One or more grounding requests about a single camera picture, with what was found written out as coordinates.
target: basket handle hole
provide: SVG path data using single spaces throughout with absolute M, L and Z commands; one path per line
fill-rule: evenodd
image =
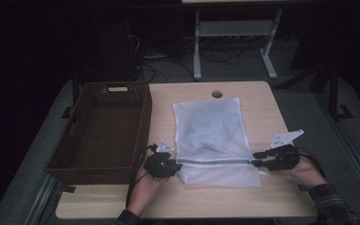
M 124 92 L 127 90 L 128 90 L 127 87 L 109 87 L 108 88 L 108 91 L 110 91 L 110 92 Z

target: table hole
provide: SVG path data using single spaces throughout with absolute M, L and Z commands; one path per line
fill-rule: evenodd
M 212 96 L 213 96 L 213 98 L 221 98 L 221 97 L 223 97 L 223 93 L 220 91 L 214 91 L 214 92 L 212 92 Z

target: hand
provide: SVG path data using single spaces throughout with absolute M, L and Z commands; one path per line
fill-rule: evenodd
M 134 187 L 127 210 L 138 217 L 143 213 L 147 205 L 154 200 L 160 188 L 169 180 L 167 178 L 154 178 L 146 174 L 144 166 L 141 166 L 136 177 L 137 182 Z
M 320 174 L 315 164 L 303 156 L 300 156 L 299 163 L 291 170 L 278 171 L 276 173 L 290 175 L 308 188 L 326 184 L 326 180 Z

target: floor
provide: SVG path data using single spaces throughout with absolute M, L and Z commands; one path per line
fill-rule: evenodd
M 185 46 L 192 42 L 185 39 Z M 270 52 L 278 79 L 268 78 L 259 49 L 264 39 L 207 39 L 202 45 L 202 79 L 205 82 L 266 81 L 284 83 L 302 71 L 290 70 L 297 39 L 276 40 Z M 190 83 L 192 52 L 182 58 L 151 53 L 141 65 L 142 75 L 151 83 Z M 327 113 L 328 90 L 313 93 L 308 86 L 313 75 L 288 89 L 274 89 L 288 130 L 303 129 L 294 141 L 313 152 L 330 183 L 360 215 L 360 102 L 353 88 L 339 81 L 338 104 L 346 105 L 354 119 L 336 123 Z M 66 125 L 61 116 L 72 105 L 71 81 L 58 94 L 42 128 L 34 139 L 7 193 L 0 204 L 0 224 L 112 224 L 113 219 L 63 220 L 54 214 L 62 187 L 52 183 L 43 171 Z M 53 191 L 43 189 L 51 187 Z M 280 218 L 283 225 L 309 224 L 314 218 Z

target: sleeve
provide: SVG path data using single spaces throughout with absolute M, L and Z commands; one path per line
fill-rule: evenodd
M 308 191 L 318 211 L 317 223 L 325 225 L 360 225 L 360 217 L 338 195 L 332 185 L 319 185 Z
M 132 212 L 125 209 L 119 215 L 118 220 L 114 223 L 115 225 L 139 225 L 142 224 L 142 220 Z

